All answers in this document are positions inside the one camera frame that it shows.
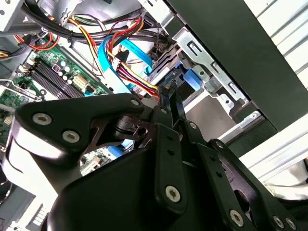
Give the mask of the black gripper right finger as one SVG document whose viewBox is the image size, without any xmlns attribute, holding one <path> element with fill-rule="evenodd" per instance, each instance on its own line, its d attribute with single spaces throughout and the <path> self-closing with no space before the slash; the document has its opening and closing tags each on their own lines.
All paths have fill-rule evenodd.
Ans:
<svg viewBox="0 0 308 231">
<path fill-rule="evenodd" d="M 197 167 L 197 183 L 214 231 L 300 231 L 301 224 L 220 140 L 206 142 L 174 100 L 176 128 L 183 135 L 184 159 Z"/>
</svg>

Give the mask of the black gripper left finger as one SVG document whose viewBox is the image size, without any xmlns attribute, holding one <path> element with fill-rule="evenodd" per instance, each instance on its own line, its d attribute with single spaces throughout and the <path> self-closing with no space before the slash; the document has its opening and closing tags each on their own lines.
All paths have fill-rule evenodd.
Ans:
<svg viewBox="0 0 308 231">
<path fill-rule="evenodd" d="M 13 116 L 2 166 L 6 177 L 51 205 L 69 184 L 84 177 L 79 170 L 84 154 L 126 139 L 137 142 L 133 151 L 181 150 L 174 129 L 177 94 L 161 88 L 159 95 L 154 107 L 129 93 L 20 106 Z"/>
</svg>

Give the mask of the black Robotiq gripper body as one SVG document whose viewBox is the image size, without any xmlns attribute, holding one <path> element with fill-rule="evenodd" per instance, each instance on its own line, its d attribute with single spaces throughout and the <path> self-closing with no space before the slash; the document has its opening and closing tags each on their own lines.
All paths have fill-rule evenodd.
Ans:
<svg viewBox="0 0 308 231">
<path fill-rule="evenodd" d="M 50 231 L 213 231 L 218 209 L 202 158 L 210 148 L 142 148 L 69 184 L 47 219 Z"/>
</svg>

